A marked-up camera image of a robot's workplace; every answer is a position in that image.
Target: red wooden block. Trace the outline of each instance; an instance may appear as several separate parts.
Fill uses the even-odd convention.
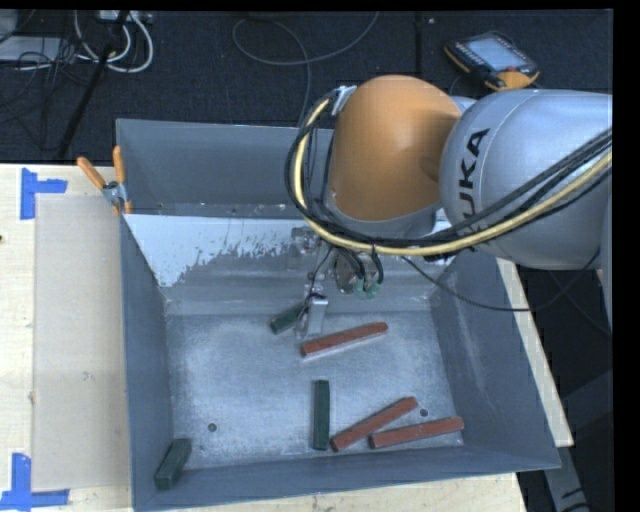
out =
[[[346,331],[336,332],[327,336],[322,336],[308,341],[300,347],[304,357],[316,355],[324,350],[342,347],[347,343],[363,341],[374,336],[380,336],[389,330],[386,322],[374,322],[372,324],[361,325]]]
[[[369,436],[371,448],[385,448],[400,443],[408,443],[424,439],[425,437],[439,436],[449,432],[457,432],[464,429],[462,418],[457,416],[441,420],[428,421],[409,427],[396,428],[386,432],[378,432]]]
[[[333,451],[335,452],[344,450],[347,446],[367,437],[376,430],[388,425],[393,420],[396,420],[400,416],[412,411],[416,407],[418,407],[418,402],[414,397],[407,397],[402,400],[398,400],[394,404],[377,412],[366,420],[357,423],[334,436],[330,441],[331,448],[333,448]]]

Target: gray bin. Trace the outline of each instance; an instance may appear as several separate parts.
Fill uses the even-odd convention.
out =
[[[296,253],[281,240],[269,251],[251,237],[234,245],[224,230],[305,225],[283,180],[294,129],[140,120],[116,128],[135,211],[121,222],[121,252],[136,510],[560,465],[513,314],[462,302],[399,258],[383,257],[385,283],[372,300],[322,283],[325,333],[382,320],[384,338],[303,361],[303,340],[269,330],[268,320],[303,296],[319,253]],[[318,169],[330,136],[319,133]],[[208,257],[179,268],[179,279],[159,278],[194,250]],[[459,294],[510,306],[489,255],[416,263]],[[332,435],[408,395],[427,416],[416,409],[389,428],[457,415],[465,429],[383,450],[363,440],[340,453],[315,451],[319,378],[331,384]],[[157,490],[154,474],[182,437],[193,444],[185,472]]]

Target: black floor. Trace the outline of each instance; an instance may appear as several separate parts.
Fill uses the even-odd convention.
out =
[[[85,40],[109,41],[95,11],[80,11]],[[613,11],[383,11],[375,12],[176,12],[152,11],[146,25],[154,44],[151,66],[140,73],[107,70],[64,148],[72,114],[95,66],[75,60],[40,71],[0,63],[0,162],[72,163],[84,155],[110,165],[117,118],[293,126],[309,106],[337,85],[359,84],[389,73],[420,76],[457,95],[479,98],[486,89],[460,79],[442,48],[451,38],[497,30],[513,38],[539,64],[544,88],[612,92]],[[74,41],[72,11],[20,10],[20,35]],[[241,20],[247,20],[236,26]],[[234,42],[234,28],[237,42]],[[263,60],[331,55],[309,66]],[[138,66],[148,55],[142,34],[131,28]],[[21,65],[27,66],[25,59]],[[546,356],[561,397],[568,397],[612,368],[612,341],[595,272],[545,272],[520,268]],[[613,417],[576,431],[574,463],[592,511],[613,510]],[[542,473],[519,475],[529,511],[551,511]]]

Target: white cable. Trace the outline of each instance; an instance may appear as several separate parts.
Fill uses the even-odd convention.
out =
[[[127,55],[127,53],[129,52],[129,50],[131,49],[131,35],[129,34],[129,30],[127,29],[127,27],[123,26],[122,28],[124,29],[125,36],[127,38],[127,46],[126,46],[126,48],[124,49],[124,51],[120,55],[116,55],[115,57],[107,59],[107,67],[109,69],[111,69],[112,71],[116,71],[118,73],[139,73],[139,72],[144,71],[145,69],[147,69],[151,65],[151,62],[153,61],[153,41],[151,40],[151,34],[149,34],[149,31],[147,30],[147,27],[144,26],[144,24],[140,21],[139,17],[136,14],[130,13],[129,16],[131,17],[131,19],[134,21],[134,23],[138,26],[138,28],[144,34],[144,37],[145,37],[146,42],[147,42],[147,46],[149,48],[149,53],[147,55],[147,59],[145,60],[145,62],[142,65],[140,65],[140,66],[138,66],[136,68],[124,68],[124,67],[118,67],[118,66],[115,66],[115,65],[111,64],[112,62],[115,62],[115,61],[120,60],[123,57],[125,57]],[[74,22],[75,22],[76,34],[80,38],[80,40],[82,40],[82,32],[80,31],[80,26],[78,24],[78,11],[77,10],[74,10]],[[91,48],[89,47],[89,45],[87,43],[83,42],[82,43],[82,47],[87,51],[87,53],[91,57],[87,57],[85,55],[78,55],[79,58],[82,58],[82,59],[85,59],[85,60],[91,60],[93,62],[98,62],[99,61],[98,55],[93,50],[91,50]]]
[[[153,61],[153,41],[151,40],[151,34],[149,34],[149,31],[147,30],[147,27],[144,26],[144,23],[142,23],[140,21],[140,19],[138,18],[137,15],[131,13],[130,16],[133,19],[134,23],[136,25],[138,25],[138,28],[144,34],[144,37],[147,40],[147,46],[149,48],[149,54],[147,55],[147,60],[145,60],[144,63],[142,65],[138,66],[137,68],[131,68],[131,69],[129,69],[129,68],[119,68],[117,66],[113,66],[112,64],[107,64],[109,69],[111,69],[113,71],[117,71],[118,73],[140,73],[140,71],[144,71],[145,69],[147,69],[151,65],[151,62]]]
[[[91,47],[86,43],[86,41],[83,40],[84,36],[82,35],[82,31],[80,30],[80,25],[78,23],[78,10],[77,9],[73,10],[73,24],[74,24],[75,29],[76,29],[76,35],[78,36],[78,39],[80,39],[80,41],[81,41],[82,47],[89,54],[89,57],[87,57],[86,55],[82,55],[82,54],[78,53],[76,55],[76,57],[78,57],[79,59],[83,59],[83,60],[90,60],[90,61],[93,61],[93,62],[98,62],[100,60],[100,57],[98,56],[98,54],[96,54],[91,49]],[[122,53],[107,59],[107,63],[116,62],[116,61],[126,57],[127,53],[129,53],[129,50],[131,49],[131,34],[129,33],[129,29],[127,27],[125,27],[125,26],[123,26],[122,29],[124,30],[124,35],[125,35],[125,37],[127,39],[127,45],[126,45],[125,49],[122,50]]]

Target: clamp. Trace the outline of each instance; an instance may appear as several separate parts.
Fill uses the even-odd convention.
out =
[[[127,187],[125,186],[125,170],[124,161],[122,159],[122,150],[120,146],[113,148],[113,166],[116,170],[116,181],[107,183],[93,164],[85,157],[81,156],[76,160],[78,167],[84,171],[91,183],[93,183],[101,192],[105,199],[113,206],[113,211],[119,214],[132,213],[133,203],[129,199]]]

